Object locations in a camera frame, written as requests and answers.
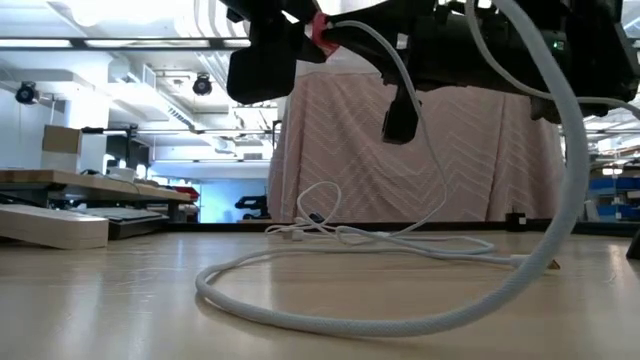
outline security camera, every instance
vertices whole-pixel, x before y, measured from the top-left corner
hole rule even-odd
[[[36,90],[36,83],[23,81],[16,92],[16,101],[24,105],[34,105],[40,101],[40,92]]]
[[[209,74],[198,74],[198,79],[193,84],[193,92],[198,96],[205,96],[211,94],[213,86],[211,80],[209,80]]]

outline pink fabric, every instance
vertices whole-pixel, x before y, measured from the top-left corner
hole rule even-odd
[[[342,188],[336,222],[417,221],[440,204],[444,187],[423,127],[407,145],[380,140],[394,95],[371,74],[298,79],[271,165],[275,221],[293,221],[297,196],[319,181]],[[553,215],[563,169],[558,129],[529,119],[528,98],[450,87],[420,100],[449,186],[432,221],[500,221],[512,207],[530,218]],[[334,201],[335,191],[322,187],[303,206],[327,216]]]

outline red clip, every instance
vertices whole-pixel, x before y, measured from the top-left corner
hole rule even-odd
[[[313,32],[311,34],[311,40],[316,46],[318,46],[327,57],[331,56],[334,52],[340,48],[340,45],[326,41],[322,38],[322,32],[327,29],[327,14],[317,12],[313,18]]]

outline ceiling light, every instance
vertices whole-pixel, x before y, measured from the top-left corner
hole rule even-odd
[[[266,134],[265,130],[204,130],[207,135],[238,137],[240,135]]]
[[[102,134],[127,136],[127,132],[125,130],[104,130]]]
[[[57,39],[3,39],[0,47],[71,47],[69,40]]]
[[[166,48],[181,48],[181,47],[200,47],[203,50],[209,48],[209,42],[206,40],[190,40],[190,39],[136,39],[131,40],[86,40],[86,44],[90,47],[107,48],[107,47],[121,47],[124,49],[135,49],[145,47],[166,47]]]
[[[199,163],[214,164],[214,163],[234,163],[238,162],[236,159],[211,159],[211,160],[198,160]]]
[[[181,135],[190,134],[189,130],[138,130],[138,135]]]
[[[95,26],[109,20],[148,24],[173,18],[179,0],[63,0],[71,8],[73,19],[81,26]]]
[[[249,39],[223,40],[222,43],[224,44],[224,46],[234,47],[234,48],[251,46],[251,41],[249,41]]]
[[[186,164],[192,163],[193,160],[155,160],[154,164]]]
[[[623,170],[622,169],[602,169],[602,175],[607,175],[607,176],[611,176],[611,175],[620,175],[622,174]]]
[[[216,30],[222,37],[231,37],[231,32],[229,31],[227,20],[227,6],[223,4],[221,1],[214,1],[215,3],[215,12],[214,12],[214,26]]]

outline cardboard box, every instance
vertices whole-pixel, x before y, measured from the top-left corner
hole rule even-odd
[[[42,169],[78,173],[80,155],[82,155],[82,131],[45,125],[42,138]]]

